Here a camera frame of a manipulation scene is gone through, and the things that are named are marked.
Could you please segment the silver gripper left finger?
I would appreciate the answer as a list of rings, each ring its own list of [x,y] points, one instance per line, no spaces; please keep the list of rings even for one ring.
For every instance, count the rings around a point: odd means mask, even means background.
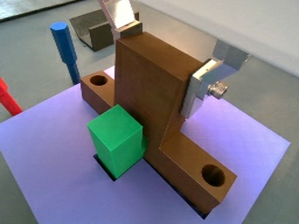
[[[129,0],[97,0],[110,25],[113,40],[142,32],[142,23],[135,20]]]

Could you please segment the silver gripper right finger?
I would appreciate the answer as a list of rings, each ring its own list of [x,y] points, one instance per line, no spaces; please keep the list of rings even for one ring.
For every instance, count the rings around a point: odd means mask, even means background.
[[[190,75],[189,84],[181,105],[181,115],[190,118],[201,107],[208,96],[220,99],[228,91],[221,82],[238,71],[249,54],[221,40],[216,42],[212,59],[208,59],[200,69]]]

